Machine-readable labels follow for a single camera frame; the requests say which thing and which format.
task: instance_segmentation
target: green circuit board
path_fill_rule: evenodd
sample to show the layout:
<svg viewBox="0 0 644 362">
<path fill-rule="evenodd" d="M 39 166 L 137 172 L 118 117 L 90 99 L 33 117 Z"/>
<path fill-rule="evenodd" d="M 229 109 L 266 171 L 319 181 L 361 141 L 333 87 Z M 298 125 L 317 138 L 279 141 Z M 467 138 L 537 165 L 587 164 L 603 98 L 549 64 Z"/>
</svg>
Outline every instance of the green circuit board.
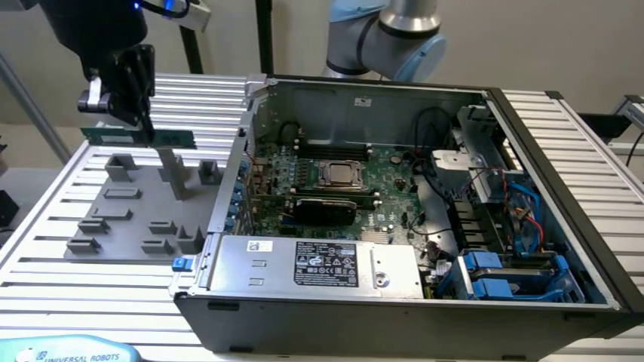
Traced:
<svg viewBox="0 0 644 362">
<path fill-rule="evenodd" d="M 402 216 L 407 213 L 409 219 L 413 220 L 421 212 L 421 202 L 418 194 L 410 192 L 411 164 L 407 161 L 401 164 L 390 161 L 393 156 L 402 157 L 402 151 L 393 147 L 374 147 L 370 160 L 362 162 L 363 183 L 369 189 L 379 190 L 383 203 L 375 210 L 358 210 L 354 225 L 339 227 L 299 225 L 286 212 L 286 202 L 290 200 L 287 195 L 293 186 L 298 184 L 298 180 L 306 180 L 303 186 L 311 187 L 318 182 L 319 162 L 329 160 L 298 158 L 295 152 L 275 145 L 261 147 L 257 155 L 261 158 L 271 158 L 273 167 L 265 172 L 265 176 L 274 181 L 275 186 L 270 195 L 261 193 L 254 198 L 257 235 L 359 240 L 363 232 L 387 232 L 391 240 L 398 241 L 393 242 L 394 244 L 409 243 L 409 230 L 403 228 Z M 365 204 L 373 203 L 373 196 L 351 196 L 357 204 L 361 204 L 361 198 L 366 198 Z"/>
</svg>

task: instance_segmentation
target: sticker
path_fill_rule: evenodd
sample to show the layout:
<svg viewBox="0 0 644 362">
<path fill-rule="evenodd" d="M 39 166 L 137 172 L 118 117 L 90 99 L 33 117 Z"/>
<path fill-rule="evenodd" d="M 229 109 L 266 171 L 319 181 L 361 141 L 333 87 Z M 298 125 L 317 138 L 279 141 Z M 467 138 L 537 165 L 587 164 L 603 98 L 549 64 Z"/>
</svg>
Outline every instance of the sticker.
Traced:
<svg viewBox="0 0 644 362">
<path fill-rule="evenodd" d="M 299 241 L 295 250 L 294 280 L 315 287 L 359 287 L 355 244 Z"/>
<path fill-rule="evenodd" d="M 274 251 L 273 240 L 249 240 L 246 251 L 270 253 Z"/>
<path fill-rule="evenodd" d="M 369 98 L 357 98 L 354 100 L 354 106 L 357 106 L 357 107 L 371 107 L 371 99 L 369 99 Z"/>
</svg>

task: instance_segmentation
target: power supply label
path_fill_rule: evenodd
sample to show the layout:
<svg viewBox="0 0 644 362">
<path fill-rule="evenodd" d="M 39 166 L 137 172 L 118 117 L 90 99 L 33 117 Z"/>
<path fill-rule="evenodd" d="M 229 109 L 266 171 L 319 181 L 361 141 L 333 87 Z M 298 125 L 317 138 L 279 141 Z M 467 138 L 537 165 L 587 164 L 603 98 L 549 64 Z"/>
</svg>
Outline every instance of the power supply label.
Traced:
<svg viewBox="0 0 644 362">
<path fill-rule="evenodd" d="M 299 241 L 294 280 L 298 285 L 358 288 L 359 260 L 355 244 Z"/>
</svg>

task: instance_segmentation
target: blue cable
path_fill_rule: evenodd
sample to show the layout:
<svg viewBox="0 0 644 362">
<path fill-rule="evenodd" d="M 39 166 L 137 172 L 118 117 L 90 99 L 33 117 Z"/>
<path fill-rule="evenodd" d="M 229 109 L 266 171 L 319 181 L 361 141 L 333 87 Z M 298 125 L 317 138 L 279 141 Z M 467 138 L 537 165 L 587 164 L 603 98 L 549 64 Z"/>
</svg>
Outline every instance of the blue cable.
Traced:
<svg viewBox="0 0 644 362">
<path fill-rule="evenodd" d="M 531 196 L 535 200 L 535 221 L 541 224 L 542 223 L 542 198 L 541 196 L 533 192 L 526 186 L 518 183 L 509 183 L 509 187 L 513 187 L 517 191 L 525 193 L 526 195 Z M 531 245 L 530 251 L 535 252 L 537 248 L 541 245 L 541 234 L 539 232 L 535 235 L 535 242 Z"/>
</svg>

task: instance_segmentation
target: circuit board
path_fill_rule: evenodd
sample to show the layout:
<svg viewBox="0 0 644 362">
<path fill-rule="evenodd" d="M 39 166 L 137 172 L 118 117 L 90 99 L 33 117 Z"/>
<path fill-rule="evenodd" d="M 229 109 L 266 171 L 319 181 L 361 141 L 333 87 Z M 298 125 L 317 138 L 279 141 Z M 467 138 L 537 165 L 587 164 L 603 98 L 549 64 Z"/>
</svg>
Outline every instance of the circuit board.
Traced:
<svg viewBox="0 0 644 362">
<path fill-rule="evenodd" d="M 257 156 L 271 159 L 273 167 L 265 170 L 265 177 L 274 186 L 270 193 L 259 192 L 254 197 L 257 235 L 370 241 L 375 238 L 390 244 L 413 244 L 422 249 L 421 236 L 410 234 L 410 230 L 403 227 L 403 214 L 407 213 L 411 221 L 421 212 L 421 202 L 418 194 L 410 192 L 413 165 L 403 161 L 402 151 L 386 146 L 373 148 L 370 160 L 361 163 L 362 177 L 366 187 L 378 190 L 382 203 L 373 208 L 374 210 L 361 208 L 353 225 L 334 227 L 299 225 L 286 212 L 286 202 L 294 185 L 301 182 L 305 187 L 311 187 L 318 181 L 321 162 L 330 160 L 298 158 L 294 151 L 275 145 L 262 146 Z M 397 159 L 401 161 L 399 164 L 393 163 L 393 156 L 401 158 Z M 361 204 L 361 197 L 373 198 L 351 197 L 353 201 L 358 201 L 357 204 Z"/>
</svg>

